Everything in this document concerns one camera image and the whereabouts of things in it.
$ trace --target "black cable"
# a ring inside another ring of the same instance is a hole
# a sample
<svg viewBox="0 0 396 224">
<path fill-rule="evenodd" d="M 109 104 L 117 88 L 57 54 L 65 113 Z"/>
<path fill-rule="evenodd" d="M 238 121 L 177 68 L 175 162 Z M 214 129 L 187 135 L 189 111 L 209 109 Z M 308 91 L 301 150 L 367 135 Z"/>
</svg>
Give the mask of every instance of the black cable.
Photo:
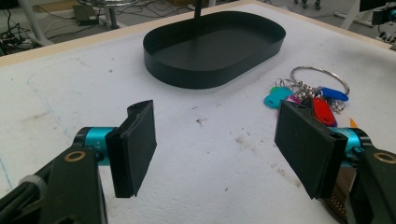
<svg viewBox="0 0 396 224">
<path fill-rule="evenodd" d="M 48 37 L 48 39 L 53 39 L 53 38 L 60 37 L 60 36 L 63 36 L 63 35 L 75 35 L 75 34 L 78 34 L 80 32 L 83 32 L 85 30 L 89 30 L 89 29 L 91 29 L 91 28 L 93 28 L 95 26 L 96 25 L 93 25 L 93 26 L 90 26 L 90 27 L 87 27 L 87 28 L 84 28 L 84 29 L 81 29 L 81 30 L 78 30 L 78 31 L 75 31 L 75 32 L 70 32 L 70 33 L 65 33 L 65 34 L 60 34 L 60 35 L 53 35 L 51 37 Z"/>
<path fill-rule="evenodd" d="M 263 2 L 264 2 L 264 3 L 267 3 L 267 2 L 268 2 L 270 5 L 272 5 L 272 2 L 271 2 L 270 0 L 264 0 Z"/>
<path fill-rule="evenodd" d="M 38 188 L 30 183 L 22 183 L 25 187 L 22 187 L 22 191 L 12 201 L 10 201 L 0 211 L 0 223 L 8 223 L 11 221 L 32 199 L 36 199 L 38 196 Z"/>
<path fill-rule="evenodd" d="M 44 9 L 41 6 L 37 6 L 37 7 L 40 8 L 41 10 L 43 10 L 44 12 L 46 12 L 47 14 L 49 14 L 49 15 L 51 15 L 53 17 L 56 17 L 56 18 L 60 18 L 60 19 L 63 19 L 63 20 L 75 20 L 76 19 L 76 17 L 70 17 L 70 18 L 61 17 L 61 16 L 58 16 L 58 15 L 55 15 L 55 14 L 52 14 L 52 13 L 48 12 L 46 9 Z"/>
<path fill-rule="evenodd" d="M 311 19 L 318 19 L 318 18 L 325 18 L 325 17 L 333 17 L 334 13 L 328 14 L 328 15 L 322 15 L 322 16 L 309 16 Z"/>
<path fill-rule="evenodd" d="M 24 29 L 21 27 L 21 24 L 15 22 L 11 19 L 11 11 L 6 8 L 3 9 L 3 13 L 7 17 L 7 30 L 3 33 L 0 33 L 1 39 L 1 50 L 4 54 L 11 54 L 13 53 L 12 50 L 19 49 L 18 45 L 22 44 L 24 38 L 21 35 L 21 32 L 29 31 L 28 29 Z"/>
<path fill-rule="evenodd" d="M 164 4 L 164 1 L 161 1 L 161 0 L 160 0 L 160 1 L 150 1 L 150 2 L 144 3 L 143 5 L 135 4 L 135 5 L 133 5 L 133 6 L 125 7 L 123 10 L 118 10 L 118 12 L 119 12 L 120 14 L 130 14 L 130 15 L 142 16 L 142 17 L 147 17 L 147 18 L 165 18 L 165 17 L 168 17 L 168 16 L 171 15 L 171 14 L 175 14 L 175 15 L 179 14 L 179 11 L 180 11 L 181 9 L 188 9 L 188 10 L 190 10 L 188 7 L 178 7 L 177 9 L 173 9 L 173 7 L 158 8 L 155 4 Z M 169 8 L 170 8 L 172 11 L 171 11 L 171 12 L 168 12 L 168 13 L 165 13 L 165 14 L 159 14 L 159 13 L 157 13 L 155 10 L 153 10 L 152 8 L 150 8 L 150 7 L 149 7 L 150 5 L 153 5 L 153 6 L 155 7 L 155 9 L 158 10 L 158 11 L 165 11 L 165 10 L 167 10 L 167 9 L 169 9 Z M 138 11 L 134 11 L 134 12 L 126 11 L 126 10 L 129 9 L 129 8 L 136 8 L 136 9 L 138 9 Z M 155 16 L 139 14 L 139 12 L 143 12 L 144 9 L 146 9 L 146 10 L 148 10 L 148 11 L 154 13 Z"/>
<path fill-rule="evenodd" d="M 13 201 L 15 198 L 18 197 L 18 195 L 20 195 L 26 188 L 26 184 L 21 184 L 19 186 L 17 186 L 15 189 L 13 189 L 9 194 L 7 194 L 6 196 L 4 196 L 1 200 L 0 200 L 0 211 L 3 211 L 3 209 L 11 202 Z"/>
<path fill-rule="evenodd" d="M 3 46 L 3 42 L 0 42 L 0 57 L 7 55 L 6 48 Z"/>
</svg>

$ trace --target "stain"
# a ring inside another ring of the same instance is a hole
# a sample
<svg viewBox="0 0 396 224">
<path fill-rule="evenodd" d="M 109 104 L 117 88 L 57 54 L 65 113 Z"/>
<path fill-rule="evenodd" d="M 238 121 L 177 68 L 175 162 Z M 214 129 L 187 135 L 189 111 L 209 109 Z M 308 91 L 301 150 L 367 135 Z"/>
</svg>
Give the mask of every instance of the stain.
<svg viewBox="0 0 396 224">
<path fill-rule="evenodd" d="M 42 118 L 44 118 L 46 115 L 48 115 L 48 113 L 49 113 L 49 112 L 47 111 L 47 112 L 44 112 L 44 113 L 41 113 L 41 114 L 33 115 L 33 116 L 31 116 L 31 117 L 29 117 L 29 118 L 27 118 L 27 119 L 23 119 L 22 122 L 35 121 L 35 120 L 38 120 L 38 119 L 42 119 Z"/>
<path fill-rule="evenodd" d="M 90 67 L 93 68 L 92 66 L 90 66 L 87 63 L 84 63 L 80 58 L 75 58 L 74 60 L 78 61 L 81 65 L 85 66 L 85 67 Z"/>
<path fill-rule="evenodd" d="M 249 143 L 249 141 L 244 137 L 244 135 L 239 135 L 235 138 L 235 142 L 238 143 L 242 149 L 250 149 L 250 151 L 256 153 L 256 148 Z"/>
<path fill-rule="evenodd" d="M 203 123 L 206 122 L 207 119 L 198 119 L 198 120 L 196 120 L 196 121 L 197 121 L 197 123 L 199 123 L 199 125 L 202 127 L 202 126 L 203 126 Z"/>
<path fill-rule="evenodd" d="M 239 144 L 244 144 L 245 140 L 244 140 L 244 136 L 239 135 L 237 138 L 235 138 L 235 142 L 239 143 Z"/>
<path fill-rule="evenodd" d="M 297 188 L 299 188 L 302 185 L 301 181 L 298 178 L 296 178 L 292 175 L 289 175 L 288 173 L 286 173 L 286 171 L 284 169 L 279 167 L 276 169 L 276 172 L 278 174 L 282 175 L 289 183 L 296 186 Z"/>
<path fill-rule="evenodd" d="M 54 109 L 52 108 L 52 106 L 49 104 L 49 102 L 47 101 L 46 97 L 43 96 L 40 92 L 40 90 L 35 86 L 35 83 L 33 82 L 33 79 L 35 78 L 35 76 L 37 75 L 37 73 L 33 73 L 28 80 L 26 81 L 26 85 L 32 89 L 32 91 L 35 93 L 35 95 L 38 97 L 38 99 L 41 101 L 42 105 L 44 107 L 47 108 L 47 112 L 49 113 L 50 116 L 53 116 L 56 119 L 56 122 L 59 124 L 59 126 L 64 130 L 64 135 L 69 138 L 70 140 L 72 140 L 74 138 L 74 136 L 72 136 L 69 131 L 67 130 L 67 128 L 63 125 L 61 118 L 55 113 Z M 25 119 L 22 120 L 22 122 L 26 122 L 29 121 L 29 119 Z"/>
</svg>

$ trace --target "wire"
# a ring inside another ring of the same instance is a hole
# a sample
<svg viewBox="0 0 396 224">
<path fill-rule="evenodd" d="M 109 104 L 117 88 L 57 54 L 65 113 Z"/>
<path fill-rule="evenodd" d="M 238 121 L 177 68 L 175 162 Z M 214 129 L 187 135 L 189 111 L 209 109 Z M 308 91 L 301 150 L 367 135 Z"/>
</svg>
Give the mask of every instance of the wire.
<svg viewBox="0 0 396 224">
<path fill-rule="evenodd" d="M 8 223 L 13 217 L 19 213 L 19 210 L 29 203 L 32 199 L 37 199 L 37 187 L 33 184 L 26 184 L 21 192 L 13 198 L 1 211 L 0 223 Z"/>
<path fill-rule="evenodd" d="M 270 5 L 272 5 L 272 2 L 270 0 L 264 0 L 264 3 L 269 3 Z"/>
<path fill-rule="evenodd" d="M 89 30 L 89 29 L 91 29 L 91 28 L 93 28 L 95 26 L 96 25 L 93 25 L 93 26 L 90 26 L 90 27 L 87 27 L 87 28 L 84 28 L 84 29 L 81 29 L 81 30 L 78 30 L 78 31 L 75 31 L 75 32 L 70 32 L 70 33 L 65 33 L 65 34 L 60 34 L 60 35 L 53 35 L 51 37 L 48 37 L 48 39 L 53 39 L 53 38 L 61 37 L 61 36 L 64 36 L 64 35 L 76 35 L 78 33 L 81 33 L 83 31 L 85 31 L 85 30 Z"/>
<path fill-rule="evenodd" d="M 57 21 L 53 21 L 52 23 L 50 23 L 50 24 L 47 26 L 47 28 L 44 30 L 44 34 L 46 34 L 47 32 L 50 32 L 50 31 L 62 29 L 62 28 L 67 27 L 67 26 L 75 25 L 74 23 L 71 23 L 71 24 L 67 24 L 67 25 L 65 25 L 65 26 L 53 28 L 53 29 L 50 30 L 50 27 L 51 27 L 53 24 L 55 24 L 56 22 L 59 22 L 59 21 L 64 21 L 64 19 L 59 19 L 59 20 L 57 20 Z"/>
<path fill-rule="evenodd" d="M 3 33 L 0 33 L 1 50 L 5 54 L 14 53 L 12 51 L 14 49 L 27 50 L 26 48 L 19 48 L 19 45 L 22 44 L 24 41 L 22 34 L 24 34 L 25 37 L 27 37 L 28 34 L 26 34 L 26 32 L 29 30 L 22 28 L 18 22 L 15 22 L 14 20 L 11 19 L 12 14 L 9 9 L 7 8 L 3 9 L 3 13 L 7 17 L 7 30 L 4 31 Z"/>
<path fill-rule="evenodd" d="M 156 1 L 149 1 L 149 2 L 140 2 L 143 3 L 142 5 L 138 5 L 137 2 L 136 4 L 132 6 L 125 7 L 123 10 L 118 10 L 120 14 L 132 14 L 136 16 L 142 16 L 142 17 L 147 17 L 147 18 L 165 18 L 170 15 L 178 15 L 179 11 L 181 9 L 187 9 L 188 11 L 191 11 L 188 7 L 177 7 L 176 9 L 174 7 L 165 7 L 165 8 L 159 8 L 158 5 L 164 5 L 165 2 L 162 0 L 156 0 Z M 137 9 L 137 11 L 126 11 L 127 9 L 134 8 Z M 160 12 L 165 12 L 166 10 L 171 10 L 170 12 L 160 14 L 157 11 Z M 145 15 L 145 14 L 140 14 L 140 12 L 143 12 L 144 10 L 148 10 L 154 15 Z"/>
<path fill-rule="evenodd" d="M 44 12 L 46 12 L 47 14 L 49 14 L 49 15 L 51 15 L 53 17 L 57 17 L 59 19 L 63 19 L 63 20 L 75 20 L 76 19 L 76 17 L 66 18 L 66 17 L 58 16 L 58 15 L 55 15 L 55 14 L 52 14 L 52 13 L 48 12 L 46 9 L 44 9 L 41 6 L 37 6 L 37 7 L 40 8 L 41 10 L 43 10 Z"/>
<path fill-rule="evenodd" d="M 67 25 L 64 25 L 64 26 L 56 27 L 56 28 L 48 30 L 47 33 L 51 32 L 51 31 L 60 30 L 60 29 L 63 29 L 63 28 L 69 27 L 69 26 L 74 26 L 74 25 L 75 25 L 74 23 L 70 23 L 70 24 L 67 24 Z"/>
<path fill-rule="evenodd" d="M 322 15 L 322 16 L 310 16 L 309 18 L 318 19 L 318 18 L 333 17 L 333 16 L 334 16 L 334 13 L 328 14 L 328 15 Z"/>
</svg>

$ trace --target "white tabletop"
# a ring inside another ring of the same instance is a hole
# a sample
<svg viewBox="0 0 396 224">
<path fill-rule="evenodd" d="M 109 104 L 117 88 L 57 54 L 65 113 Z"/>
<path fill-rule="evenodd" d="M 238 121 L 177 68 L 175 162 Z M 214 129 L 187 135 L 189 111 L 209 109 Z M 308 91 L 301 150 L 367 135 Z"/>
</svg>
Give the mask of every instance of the white tabletop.
<svg viewBox="0 0 396 224">
<path fill-rule="evenodd" d="M 47 53 L 10 65 L 0 58 L 0 196 L 69 147 L 79 129 L 120 126 L 129 105 L 152 99 L 158 146 L 138 196 L 116 199 L 109 168 L 100 169 L 110 223 L 336 223 L 274 144 L 276 112 L 262 100 L 296 66 L 327 69 L 350 86 L 346 114 L 375 146 L 396 153 L 396 53 L 264 4 L 239 5 L 229 9 L 279 23 L 286 38 L 276 56 L 209 90 L 152 77 L 142 46 L 149 30 L 38 49 Z M 319 73 L 297 75 L 342 89 Z"/>
</svg>

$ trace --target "metal key ring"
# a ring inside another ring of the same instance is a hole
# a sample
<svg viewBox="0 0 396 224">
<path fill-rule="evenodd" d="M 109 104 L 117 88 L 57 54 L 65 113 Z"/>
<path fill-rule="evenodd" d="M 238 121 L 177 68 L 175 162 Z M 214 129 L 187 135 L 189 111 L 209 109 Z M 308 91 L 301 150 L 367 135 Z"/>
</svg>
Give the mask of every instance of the metal key ring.
<svg viewBox="0 0 396 224">
<path fill-rule="evenodd" d="M 298 67 L 294 68 L 293 70 L 291 70 L 291 78 L 294 79 L 295 82 L 302 83 L 302 81 L 297 79 L 297 77 L 294 75 L 294 72 L 297 71 L 297 70 L 300 70 L 300 69 L 315 70 L 315 71 L 327 74 L 327 75 L 337 79 L 337 81 L 341 82 L 341 84 L 343 84 L 344 88 L 346 89 L 345 94 L 346 95 L 349 94 L 349 86 L 347 85 L 347 83 L 343 79 L 341 79 L 339 76 L 337 76 L 336 74 L 334 74 L 332 72 L 326 71 L 326 70 L 321 69 L 321 68 L 316 68 L 316 67 L 313 67 L 313 66 L 298 66 Z"/>
</svg>

